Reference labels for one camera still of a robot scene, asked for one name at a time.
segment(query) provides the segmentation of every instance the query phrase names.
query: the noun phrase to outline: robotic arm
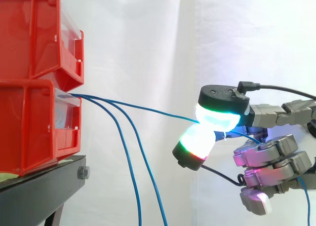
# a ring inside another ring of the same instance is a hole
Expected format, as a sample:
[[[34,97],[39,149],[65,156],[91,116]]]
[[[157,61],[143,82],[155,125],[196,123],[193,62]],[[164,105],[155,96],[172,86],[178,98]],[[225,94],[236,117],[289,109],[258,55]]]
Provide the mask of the robotic arm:
[[[257,90],[258,86],[260,84],[252,82],[240,82],[238,88],[222,85],[204,86],[201,89],[198,106],[212,113],[203,116],[197,113],[197,118],[204,128],[215,131],[216,141],[219,141],[225,137],[235,138],[240,135],[232,132],[225,135],[224,132],[229,130],[223,127],[229,126],[229,120],[214,113],[240,115],[234,131],[254,135],[254,138],[261,142],[258,144],[248,140],[234,151],[233,158],[237,166],[246,168],[243,176],[246,186],[240,193],[243,205],[256,215],[265,215],[272,210],[269,199],[274,194],[285,193],[289,188],[303,188],[297,179],[299,176],[307,189],[316,189],[316,165],[312,167],[305,151],[297,151],[298,145],[293,135],[266,141],[267,128],[285,124],[307,124],[310,133],[316,137],[316,101],[297,100],[285,103],[281,107],[269,104],[250,105],[246,92]],[[193,170],[199,169],[206,158],[199,159],[190,153],[180,151],[182,145],[179,143],[173,151],[179,164]]]

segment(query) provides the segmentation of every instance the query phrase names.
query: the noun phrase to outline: stacked storage bin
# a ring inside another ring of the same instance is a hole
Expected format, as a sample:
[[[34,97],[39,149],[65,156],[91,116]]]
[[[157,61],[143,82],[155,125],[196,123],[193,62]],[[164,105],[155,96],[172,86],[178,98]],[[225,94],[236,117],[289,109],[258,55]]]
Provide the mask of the stacked storage bin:
[[[0,0],[0,173],[80,151],[83,32],[60,0]]]

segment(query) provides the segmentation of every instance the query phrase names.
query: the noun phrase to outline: black cable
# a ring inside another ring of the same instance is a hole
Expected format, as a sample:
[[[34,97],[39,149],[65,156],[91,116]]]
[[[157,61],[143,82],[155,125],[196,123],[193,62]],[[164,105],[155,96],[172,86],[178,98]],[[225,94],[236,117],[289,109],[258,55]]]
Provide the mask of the black cable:
[[[237,176],[238,182],[235,182],[233,179],[231,179],[231,178],[227,177],[226,175],[224,175],[224,174],[222,174],[222,173],[216,171],[215,169],[212,169],[212,168],[207,167],[207,166],[205,166],[205,165],[202,165],[201,168],[204,168],[204,169],[206,169],[206,170],[208,170],[208,171],[210,171],[210,172],[212,172],[212,173],[217,174],[218,176],[220,176],[220,177],[226,179],[227,181],[231,182],[232,184],[234,184],[234,185],[237,186],[237,187],[242,187],[242,186],[245,186],[245,185],[246,185],[246,181],[245,181],[245,179],[243,178],[243,174],[238,174],[238,176]]]
[[[275,86],[275,85],[259,85],[259,89],[274,89],[274,90],[280,90],[280,91],[285,91],[285,92],[289,92],[289,93],[293,93],[293,94],[297,94],[297,95],[301,95],[304,96],[306,98],[309,99],[313,99],[316,100],[316,96],[311,95],[311,94],[307,94],[295,89],[290,89],[290,88],[285,88],[285,87],[281,87],[281,86]]]

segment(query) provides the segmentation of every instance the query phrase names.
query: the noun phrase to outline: metal bolt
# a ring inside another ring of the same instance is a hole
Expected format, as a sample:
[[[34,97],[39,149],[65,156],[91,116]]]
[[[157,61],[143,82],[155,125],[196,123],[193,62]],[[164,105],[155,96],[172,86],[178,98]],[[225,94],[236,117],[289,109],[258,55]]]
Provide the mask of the metal bolt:
[[[84,166],[80,167],[78,170],[78,177],[79,179],[86,180],[90,177],[90,167]]]

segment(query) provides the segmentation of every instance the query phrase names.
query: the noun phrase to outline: black cylindrical cap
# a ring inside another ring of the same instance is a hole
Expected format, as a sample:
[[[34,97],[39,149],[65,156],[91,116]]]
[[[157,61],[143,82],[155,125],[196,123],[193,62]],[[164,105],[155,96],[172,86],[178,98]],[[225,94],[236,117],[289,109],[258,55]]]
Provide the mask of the black cylindrical cap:
[[[198,170],[203,163],[205,162],[205,159],[201,159],[199,157],[196,157],[191,152],[187,151],[184,146],[179,141],[176,147],[172,151],[173,156],[178,160],[178,164],[185,168],[190,168],[191,170]]]
[[[220,113],[244,115],[249,105],[249,98],[237,97],[233,90],[236,87],[226,85],[203,86],[198,98],[198,104],[203,108]]]

